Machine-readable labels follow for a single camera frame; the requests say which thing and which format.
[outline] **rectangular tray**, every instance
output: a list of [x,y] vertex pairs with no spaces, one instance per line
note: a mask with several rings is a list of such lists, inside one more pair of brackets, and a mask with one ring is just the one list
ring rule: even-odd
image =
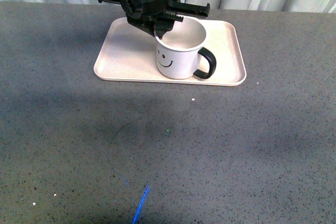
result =
[[[112,23],[93,70],[100,79],[107,81],[212,86],[241,84],[246,79],[246,69],[234,26],[218,20],[199,21],[208,33],[205,47],[217,60],[216,71],[207,80],[197,77],[172,80],[162,75],[156,66],[155,38],[128,24],[126,18],[119,18]],[[204,57],[199,68],[208,71],[208,62]]]

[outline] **gray countertop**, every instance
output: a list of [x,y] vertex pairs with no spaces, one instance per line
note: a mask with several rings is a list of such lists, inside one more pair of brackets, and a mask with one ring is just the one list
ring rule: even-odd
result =
[[123,16],[0,2],[1,223],[336,222],[335,14],[211,10],[237,87],[100,80]]

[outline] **mug handle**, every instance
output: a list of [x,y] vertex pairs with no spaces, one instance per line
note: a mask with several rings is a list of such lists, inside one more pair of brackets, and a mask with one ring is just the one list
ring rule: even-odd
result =
[[205,47],[201,48],[198,51],[198,53],[200,55],[202,55],[209,62],[210,69],[209,69],[209,73],[206,73],[206,72],[203,72],[203,71],[197,69],[194,72],[194,75],[201,78],[201,79],[209,79],[214,74],[214,72],[216,70],[216,66],[217,66],[216,57],[214,56],[214,54],[212,52],[210,52]]

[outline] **smiley face drawing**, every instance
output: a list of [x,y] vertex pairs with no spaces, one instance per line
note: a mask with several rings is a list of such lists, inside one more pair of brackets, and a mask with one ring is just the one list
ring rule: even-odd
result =
[[160,64],[162,67],[164,67],[164,68],[168,68],[168,67],[170,67],[170,66],[173,64],[173,61],[172,61],[172,60],[170,61],[170,64],[168,64],[168,65],[163,65],[163,64],[159,61],[159,58],[158,58],[157,60],[158,60],[159,64]]

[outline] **mug rim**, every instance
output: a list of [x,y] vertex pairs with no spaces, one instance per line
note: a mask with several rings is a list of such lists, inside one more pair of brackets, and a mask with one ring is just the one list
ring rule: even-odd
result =
[[201,44],[195,46],[195,47],[191,47],[191,48],[176,48],[176,47],[172,47],[172,46],[169,46],[167,45],[166,43],[164,43],[159,37],[158,35],[156,34],[156,32],[154,31],[154,36],[155,36],[155,39],[157,42],[159,42],[163,47],[169,49],[169,50],[172,50],[172,51],[175,51],[175,52],[190,52],[190,51],[194,51],[194,50],[198,50],[200,48],[202,48],[206,42],[206,39],[207,39],[207,31],[204,27],[204,25],[195,17],[187,17],[187,16],[183,16],[183,18],[189,18],[189,19],[193,19],[195,21],[197,21],[202,27],[203,29],[205,30],[205,38],[204,40],[202,41]]

